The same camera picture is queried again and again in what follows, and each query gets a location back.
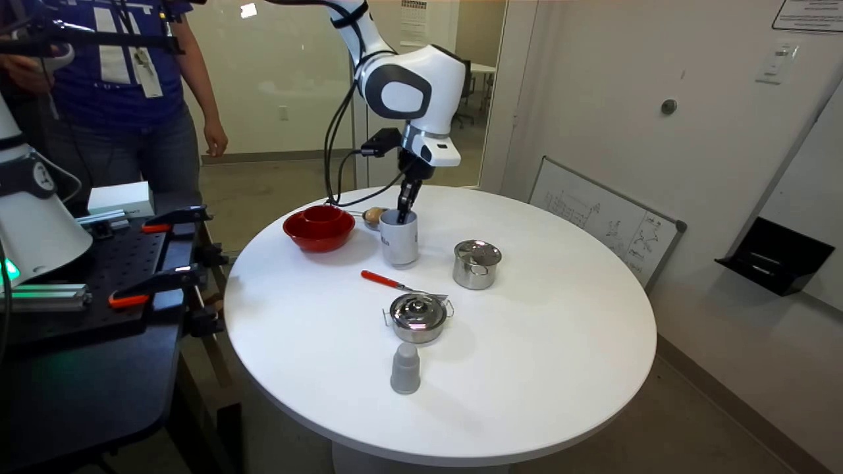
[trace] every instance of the pot lid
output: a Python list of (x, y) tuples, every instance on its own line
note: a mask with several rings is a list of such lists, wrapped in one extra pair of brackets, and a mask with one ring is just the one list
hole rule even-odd
[(390, 318), (410, 331), (427, 331), (442, 326), (447, 309), (442, 298), (427, 292), (405, 292), (393, 301)]

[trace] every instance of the floor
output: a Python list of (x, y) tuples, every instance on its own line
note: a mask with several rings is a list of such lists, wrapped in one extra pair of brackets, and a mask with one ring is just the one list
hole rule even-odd
[[(483, 129), (455, 133), (463, 150), (460, 171), (442, 171), (434, 181), (472, 184), (480, 165)], [(321, 160), (261, 158), (206, 165), (206, 197), (214, 214), (214, 239), (238, 255), (248, 239), (295, 206), (319, 200)], [(231, 379), (219, 381), (197, 341), (184, 341), (211, 409), (241, 402), (244, 467), (251, 474), (332, 474), (326, 441), (306, 433), (270, 406), (226, 352)], [(108, 455), (124, 474), (184, 474), (165, 435)], [(788, 470), (710, 397), (706, 397), (660, 351), (637, 397), (594, 437), (556, 455), (512, 470), (514, 474), (785, 474)]]

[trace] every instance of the red handle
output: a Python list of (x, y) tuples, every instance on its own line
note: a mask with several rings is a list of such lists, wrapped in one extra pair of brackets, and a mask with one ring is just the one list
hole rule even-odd
[(368, 279), (368, 281), (377, 281), (377, 284), (409, 291), (405, 284), (400, 284), (400, 281), (396, 281), (396, 279), (388, 279), (388, 277), (382, 277), (382, 275), (373, 275), (373, 272), (360, 272), (360, 277)]

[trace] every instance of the person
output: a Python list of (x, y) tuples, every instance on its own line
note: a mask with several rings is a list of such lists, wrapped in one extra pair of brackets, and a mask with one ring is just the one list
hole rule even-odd
[(72, 44), (72, 60), (56, 71), (41, 57), (0, 57), (19, 86), (47, 96), (56, 105), (60, 127), (47, 127), (47, 156), (83, 181), (83, 193), (69, 208), (83, 214), (90, 186), (136, 180), (151, 184), (155, 202), (199, 202), (199, 152), (182, 80), (202, 114), (206, 156), (223, 156), (228, 139), (202, 51), (187, 23), (190, 3), (41, 3), (65, 23), (103, 35), (164, 38), (161, 17), (168, 17), (178, 44), (178, 54), (155, 44)]

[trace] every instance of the round white table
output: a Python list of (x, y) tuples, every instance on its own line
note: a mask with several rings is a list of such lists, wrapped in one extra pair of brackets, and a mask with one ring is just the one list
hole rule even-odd
[[(594, 237), (527, 202), (427, 184), (422, 258), (390, 269), (360, 210), (396, 208), (390, 190), (349, 208), (344, 247), (302, 252), (282, 218), (231, 267), (226, 331), (244, 372), (309, 430), (349, 451), (417, 467), (508, 467), (547, 455), (610, 421), (645, 381), (655, 321), (634, 275)], [(452, 281), (452, 244), (501, 247), (486, 291)], [(360, 272), (444, 292), (452, 316), (418, 347), (422, 388), (390, 388), (400, 294)]]

